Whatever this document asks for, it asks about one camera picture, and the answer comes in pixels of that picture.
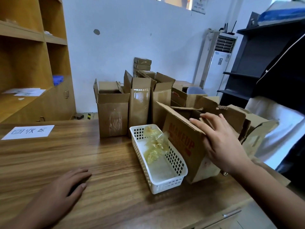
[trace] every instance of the wood grain tabletop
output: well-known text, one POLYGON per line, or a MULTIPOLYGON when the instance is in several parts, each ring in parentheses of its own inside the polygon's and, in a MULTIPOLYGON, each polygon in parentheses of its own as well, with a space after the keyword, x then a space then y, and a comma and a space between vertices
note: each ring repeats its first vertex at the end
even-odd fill
MULTIPOLYGON (((153 195, 131 139, 100 139, 98 120, 24 126, 33 125, 55 127, 48 137, 0 140, 0 225, 42 187, 77 167, 89 168, 92 176, 55 228, 185 228, 252 200, 233 178, 221 174, 153 195)), ((15 126, 20 125, 0 125, 0 138, 15 126)))

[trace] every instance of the yellow plastic bag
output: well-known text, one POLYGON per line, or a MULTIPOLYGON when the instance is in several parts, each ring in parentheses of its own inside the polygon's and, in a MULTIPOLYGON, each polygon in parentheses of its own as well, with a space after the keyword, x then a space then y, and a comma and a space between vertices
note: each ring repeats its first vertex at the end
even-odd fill
POLYGON ((143 136, 148 138, 146 143, 148 149, 144 153, 144 158, 148 165, 169 152, 169 134, 167 132, 163 133, 158 129, 152 129, 151 126, 146 126, 143 131, 143 136))

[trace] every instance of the paper sheet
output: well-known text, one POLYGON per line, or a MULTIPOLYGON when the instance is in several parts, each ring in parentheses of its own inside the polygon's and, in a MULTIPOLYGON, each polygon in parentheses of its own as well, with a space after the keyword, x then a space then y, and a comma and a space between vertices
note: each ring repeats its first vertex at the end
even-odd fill
POLYGON ((14 127, 1 140, 46 137, 54 125, 14 127))
POLYGON ((17 93, 14 96, 40 96, 44 91, 45 89, 39 89, 32 93, 17 93))
POLYGON ((8 94, 8 93, 35 93, 40 88, 13 88, 10 90, 7 90, 5 92, 2 92, 2 94, 8 94))

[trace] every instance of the hand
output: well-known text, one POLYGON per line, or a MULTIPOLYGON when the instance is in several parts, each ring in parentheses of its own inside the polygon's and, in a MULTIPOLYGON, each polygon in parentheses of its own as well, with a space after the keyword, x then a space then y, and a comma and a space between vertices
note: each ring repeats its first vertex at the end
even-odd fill
POLYGON ((190 122, 207 135, 203 138, 203 144, 210 160, 218 168, 233 175, 252 163, 222 114, 205 113, 200 117, 208 119, 214 129, 196 119, 191 118, 190 122))
POLYGON ((87 184, 80 184, 70 196, 71 188, 91 176, 88 169, 69 171, 41 189, 25 209, 5 228, 41 229, 56 223, 75 205, 87 184))

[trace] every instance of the blue and white package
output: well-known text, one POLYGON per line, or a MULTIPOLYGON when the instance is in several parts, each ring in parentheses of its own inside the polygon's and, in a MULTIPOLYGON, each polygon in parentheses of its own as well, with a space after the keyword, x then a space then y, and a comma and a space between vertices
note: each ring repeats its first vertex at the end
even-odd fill
POLYGON ((258 25, 265 26, 305 19, 305 3, 300 1, 276 1, 258 18, 258 25))

